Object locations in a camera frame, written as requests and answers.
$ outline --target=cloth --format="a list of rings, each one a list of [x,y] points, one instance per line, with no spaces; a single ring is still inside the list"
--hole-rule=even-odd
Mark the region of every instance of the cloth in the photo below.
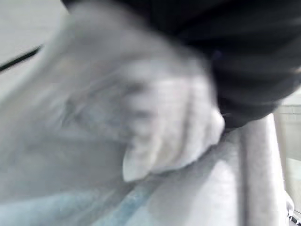
[[[62,2],[69,7],[79,0]],[[154,30],[207,54],[228,130],[270,114],[300,85],[300,1],[117,2]]]
[[[72,67],[86,59],[85,51],[60,58],[65,51],[54,40],[23,80],[0,96],[1,226],[285,223],[271,117],[224,135],[184,169],[125,183],[124,114],[107,101],[119,90],[105,83],[94,92],[94,74]],[[71,95],[91,83],[84,99]]]

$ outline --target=dark jacket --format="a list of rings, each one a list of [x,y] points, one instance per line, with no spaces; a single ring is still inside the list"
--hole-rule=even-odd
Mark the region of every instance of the dark jacket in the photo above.
[[[67,6],[76,0],[62,0]],[[260,119],[301,82],[299,0],[118,0],[212,62],[232,129]]]

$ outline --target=fingers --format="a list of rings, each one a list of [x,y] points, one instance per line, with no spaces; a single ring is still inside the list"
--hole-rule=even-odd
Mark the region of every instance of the fingers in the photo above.
[[[207,75],[156,72],[165,75],[129,97],[133,139],[123,162],[125,181],[194,162],[218,142],[223,130]]]

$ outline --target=gray fabric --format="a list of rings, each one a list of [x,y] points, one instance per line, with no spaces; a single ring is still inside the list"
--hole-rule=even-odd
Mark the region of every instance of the gray fabric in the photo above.
[[[93,90],[94,74],[71,67],[86,56],[70,61],[59,41],[0,98],[1,226],[284,225],[271,118],[231,132],[189,167],[124,183],[119,90],[103,83],[74,95]]]

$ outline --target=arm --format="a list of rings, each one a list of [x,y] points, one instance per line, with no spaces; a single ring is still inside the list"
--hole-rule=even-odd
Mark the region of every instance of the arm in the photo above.
[[[227,129],[270,114],[299,87],[300,7],[291,0],[228,4],[178,33],[212,59]]]
[[[224,120],[203,58],[147,28],[116,4],[79,3],[71,8],[68,21],[57,42],[70,38],[60,45],[68,62],[73,62],[72,77],[95,83],[92,88],[79,84],[86,92],[102,87],[96,100],[116,105],[112,112],[122,109],[114,126],[124,124],[124,128],[108,125],[110,129],[103,130],[111,121],[101,118],[110,111],[108,106],[100,108],[97,117],[102,133],[114,131],[100,139],[127,134],[123,137],[126,181],[182,168],[218,143]],[[108,100],[112,87],[120,95]],[[86,105],[86,96],[89,93],[73,97],[73,105]]]

